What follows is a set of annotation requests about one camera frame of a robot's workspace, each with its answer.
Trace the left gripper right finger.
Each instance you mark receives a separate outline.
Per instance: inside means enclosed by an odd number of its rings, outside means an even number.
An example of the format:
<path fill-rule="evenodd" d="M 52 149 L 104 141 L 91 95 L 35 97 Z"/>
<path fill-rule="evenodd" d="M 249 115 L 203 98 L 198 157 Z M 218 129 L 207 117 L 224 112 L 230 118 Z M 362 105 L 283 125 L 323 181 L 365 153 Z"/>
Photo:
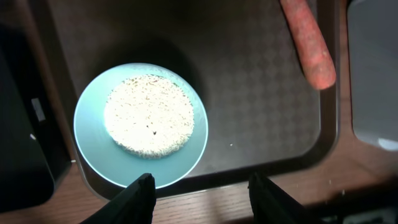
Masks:
<path fill-rule="evenodd" d="M 262 174 L 254 173 L 249 178 L 248 189 L 255 223 L 317 223 L 317 217 Z"/>

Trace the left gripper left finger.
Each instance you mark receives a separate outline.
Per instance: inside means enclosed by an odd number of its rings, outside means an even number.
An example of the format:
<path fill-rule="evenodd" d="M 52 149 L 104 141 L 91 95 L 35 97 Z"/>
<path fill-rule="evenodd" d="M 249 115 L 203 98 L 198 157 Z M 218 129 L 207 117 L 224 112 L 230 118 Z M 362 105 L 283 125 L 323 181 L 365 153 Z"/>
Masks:
<path fill-rule="evenodd" d="M 155 179 L 142 174 L 81 224 L 151 224 L 155 204 Z"/>

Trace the light blue bowl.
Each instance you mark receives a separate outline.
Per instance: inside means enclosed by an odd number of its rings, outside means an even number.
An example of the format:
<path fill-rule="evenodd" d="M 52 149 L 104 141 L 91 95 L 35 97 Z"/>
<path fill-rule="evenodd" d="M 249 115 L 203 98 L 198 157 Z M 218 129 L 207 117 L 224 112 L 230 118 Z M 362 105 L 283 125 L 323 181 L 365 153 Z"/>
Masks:
<path fill-rule="evenodd" d="M 189 97 L 193 106 L 194 127 L 187 143 L 177 152 L 160 159 L 144 159 L 124 149 L 108 134 L 104 109 L 108 95 L 122 81 L 141 74 L 168 78 Z M 172 185 L 200 161 L 208 140 L 206 109 L 196 91 L 181 76 L 158 65 L 127 63 L 110 68 L 91 81 L 76 104 L 73 130 L 75 142 L 85 162 L 108 182 L 127 187 L 143 173 L 155 178 L 157 189 Z"/>

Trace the white cooked rice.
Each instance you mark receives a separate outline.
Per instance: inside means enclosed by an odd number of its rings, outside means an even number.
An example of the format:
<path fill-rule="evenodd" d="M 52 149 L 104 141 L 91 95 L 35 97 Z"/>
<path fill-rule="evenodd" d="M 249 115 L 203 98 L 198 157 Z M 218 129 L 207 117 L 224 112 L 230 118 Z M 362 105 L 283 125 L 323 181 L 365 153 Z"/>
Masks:
<path fill-rule="evenodd" d="M 140 157 L 168 156 L 194 128 L 193 106 L 174 82 L 157 75 L 127 78 L 108 95 L 104 125 L 124 150 Z"/>

